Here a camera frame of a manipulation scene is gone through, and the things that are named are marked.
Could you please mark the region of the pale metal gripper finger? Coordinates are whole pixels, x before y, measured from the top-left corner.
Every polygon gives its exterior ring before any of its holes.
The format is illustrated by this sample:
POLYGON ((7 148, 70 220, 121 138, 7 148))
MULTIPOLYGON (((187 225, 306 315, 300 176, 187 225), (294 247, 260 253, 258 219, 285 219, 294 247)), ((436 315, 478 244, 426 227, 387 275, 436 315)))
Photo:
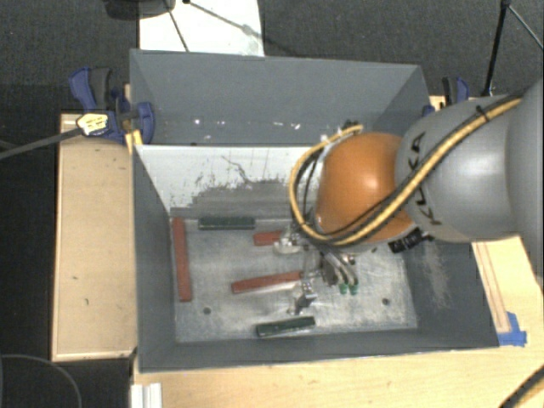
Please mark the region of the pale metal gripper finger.
POLYGON ((296 289, 300 287, 300 284, 301 284, 300 280, 282 282, 282 283, 278 283, 274 285, 260 287, 256 290, 256 293, 272 293, 272 292, 290 291, 292 289, 296 289))
POLYGON ((289 315, 300 315, 317 298, 313 285, 310 281, 302 281, 300 288, 292 297, 292 303, 288 308, 289 315))

